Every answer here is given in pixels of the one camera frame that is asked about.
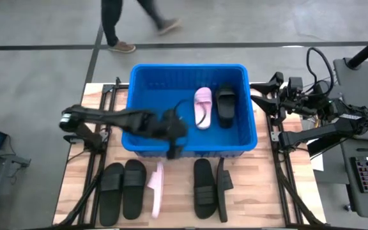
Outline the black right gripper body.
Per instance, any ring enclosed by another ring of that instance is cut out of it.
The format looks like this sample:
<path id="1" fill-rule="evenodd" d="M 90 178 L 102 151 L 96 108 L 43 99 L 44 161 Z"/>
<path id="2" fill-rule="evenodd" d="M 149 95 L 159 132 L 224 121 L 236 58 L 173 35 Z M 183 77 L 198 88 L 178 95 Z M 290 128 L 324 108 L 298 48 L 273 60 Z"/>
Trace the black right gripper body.
<path id="1" fill-rule="evenodd" d="M 279 126 L 286 118 L 286 114 L 296 113 L 302 116 L 314 116 L 315 109 L 305 106 L 307 97 L 301 95 L 301 87 L 286 86 L 276 89 L 271 96 L 275 99 L 275 112 L 272 114 L 271 122 L 274 126 Z"/>

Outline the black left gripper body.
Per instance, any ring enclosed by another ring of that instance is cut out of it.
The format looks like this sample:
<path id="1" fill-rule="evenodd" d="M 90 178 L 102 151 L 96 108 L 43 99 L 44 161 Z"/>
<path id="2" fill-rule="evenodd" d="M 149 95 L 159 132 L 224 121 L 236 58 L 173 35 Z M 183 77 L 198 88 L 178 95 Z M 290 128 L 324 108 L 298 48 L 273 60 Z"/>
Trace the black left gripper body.
<path id="1" fill-rule="evenodd" d="M 187 133 L 187 124 L 178 116 L 176 109 L 168 109 L 152 128 L 151 136 L 167 141 L 170 146 L 177 146 L 178 140 L 186 137 Z"/>

